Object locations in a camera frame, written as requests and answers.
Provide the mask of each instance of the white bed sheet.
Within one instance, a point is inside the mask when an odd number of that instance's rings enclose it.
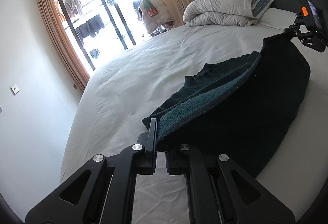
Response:
[[[205,63],[260,51],[263,38],[281,32],[262,24],[185,25],[98,68],[74,118],[61,181],[93,155],[118,154],[134,144],[147,131],[141,120],[183,86],[184,76],[197,74]],[[320,54],[293,42],[310,64],[309,86],[295,121],[257,180],[299,219],[328,175],[328,51]],[[153,176],[137,178],[132,222],[189,223],[185,179],[166,173],[163,153],[157,155]]]

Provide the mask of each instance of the wall socket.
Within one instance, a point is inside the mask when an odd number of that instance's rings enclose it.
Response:
[[[10,87],[14,95],[16,95],[19,92],[19,88],[16,84]]]

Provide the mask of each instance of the window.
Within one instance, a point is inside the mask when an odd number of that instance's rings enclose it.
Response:
[[[143,0],[54,0],[63,27],[90,75],[96,67],[150,39],[138,7]]]

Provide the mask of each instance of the orange sticker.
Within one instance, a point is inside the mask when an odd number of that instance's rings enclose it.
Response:
[[[301,9],[302,9],[302,12],[303,12],[303,15],[304,15],[304,16],[308,16],[308,15],[309,15],[309,13],[307,12],[305,6],[303,6]]]

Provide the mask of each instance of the metal screw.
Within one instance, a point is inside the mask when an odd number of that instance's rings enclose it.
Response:
[[[180,149],[181,149],[182,151],[187,151],[187,150],[190,149],[190,146],[187,145],[187,144],[181,144],[181,145],[180,145]]]
[[[132,145],[132,149],[134,151],[139,151],[142,149],[142,145],[141,144],[135,144],[135,145]]]
[[[226,162],[229,160],[229,156],[227,156],[226,154],[220,154],[219,159],[223,162]]]
[[[93,157],[93,161],[95,161],[95,162],[101,162],[103,160],[104,160],[104,156],[103,155],[95,155]]]

